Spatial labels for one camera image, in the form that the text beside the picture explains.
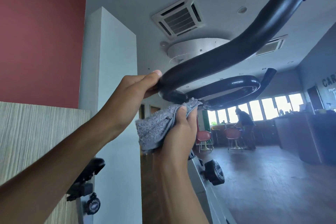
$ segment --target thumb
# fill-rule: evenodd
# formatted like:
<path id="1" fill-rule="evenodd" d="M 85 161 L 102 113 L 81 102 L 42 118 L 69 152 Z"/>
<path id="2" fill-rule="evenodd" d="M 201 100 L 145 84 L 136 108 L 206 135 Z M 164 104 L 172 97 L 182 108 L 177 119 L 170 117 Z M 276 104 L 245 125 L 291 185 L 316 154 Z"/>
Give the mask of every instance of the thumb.
<path id="1" fill-rule="evenodd" d="M 162 72 L 160 70 L 155 70 L 152 73 L 146 75 L 141 81 L 137 82 L 136 86 L 146 92 L 149 88 L 157 84 L 161 76 Z"/>
<path id="2" fill-rule="evenodd" d="M 187 122 L 187 107 L 181 106 L 176 112 L 176 124 L 188 124 Z"/>

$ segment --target forearm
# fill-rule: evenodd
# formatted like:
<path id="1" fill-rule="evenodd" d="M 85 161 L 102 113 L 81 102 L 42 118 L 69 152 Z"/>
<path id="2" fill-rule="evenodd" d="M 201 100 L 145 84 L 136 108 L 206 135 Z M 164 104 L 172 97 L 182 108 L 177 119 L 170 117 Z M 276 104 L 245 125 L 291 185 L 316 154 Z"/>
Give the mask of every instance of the forearm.
<path id="1" fill-rule="evenodd" d="M 162 168 L 155 174 L 165 223 L 208 223 L 192 187 L 186 166 Z"/>
<path id="2" fill-rule="evenodd" d="M 107 131 L 90 120 L 0 187 L 0 223 L 44 223 L 91 158 Z"/>

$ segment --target red chair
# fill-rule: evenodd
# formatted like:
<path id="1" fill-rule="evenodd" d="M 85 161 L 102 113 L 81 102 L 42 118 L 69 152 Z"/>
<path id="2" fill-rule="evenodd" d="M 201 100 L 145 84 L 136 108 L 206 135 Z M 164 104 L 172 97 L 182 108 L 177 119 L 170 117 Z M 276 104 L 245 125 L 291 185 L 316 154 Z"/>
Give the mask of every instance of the red chair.
<path id="1" fill-rule="evenodd" d="M 229 150 L 243 150 L 242 147 L 238 146 L 238 139 L 241 138 L 242 136 L 242 132 L 237 129 L 237 128 L 227 128 L 224 130 L 225 132 L 225 136 L 227 138 L 227 151 L 229 152 Z M 236 146 L 233 148 L 232 146 L 232 142 L 235 141 Z"/>
<path id="2" fill-rule="evenodd" d="M 203 142 L 205 142 L 205 148 L 203 148 L 202 151 L 212 151 L 214 149 L 212 141 L 211 141 L 211 133 L 210 132 L 199 131 L 199 132 L 197 132 L 196 138 L 199 141 L 199 151 L 198 152 L 201 152 Z M 207 147 L 207 141 L 210 141 L 210 144 L 209 144 L 209 145 L 211 145 L 210 149 Z"/>

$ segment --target fingernail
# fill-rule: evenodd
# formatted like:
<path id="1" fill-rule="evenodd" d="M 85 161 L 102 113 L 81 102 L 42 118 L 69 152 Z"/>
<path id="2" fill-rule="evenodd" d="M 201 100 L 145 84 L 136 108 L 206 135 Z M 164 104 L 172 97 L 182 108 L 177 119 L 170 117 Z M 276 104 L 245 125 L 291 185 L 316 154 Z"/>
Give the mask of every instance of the fingernail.
<path id="1" fill-rule="evenodd" d="M 162 76 L 162 72 L 161 72 L 160 70 L 155 70 L 155 71 L 153 71 L 152 73 L 157 73 L 158 76 Z"/>

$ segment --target hand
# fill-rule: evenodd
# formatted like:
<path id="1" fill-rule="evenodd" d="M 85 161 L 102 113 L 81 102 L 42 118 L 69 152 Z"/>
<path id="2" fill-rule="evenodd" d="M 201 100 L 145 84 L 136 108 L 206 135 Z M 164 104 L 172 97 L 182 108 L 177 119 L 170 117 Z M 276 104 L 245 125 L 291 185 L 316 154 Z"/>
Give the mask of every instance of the hand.
<path id="1" fill-rule="evenodd" d="M 115 139 L 132 122 L 144 98 L 158 92 L 156 84 L 162 73 L 155 70 L 148 75 L 126 75 L 102 109 L 90 120 L 107 134 L 107 142 Z"/>
<path id="2" fill-rule="evenodd" d="M 197 108 L 186 118 L 187 108 L 182 106 L 176 113 L 176 124 L 166 135 L 161 149 L 154 152 L 153 171 L 162 168 L 187 168 L 190 151 L 197 133 Z"/>

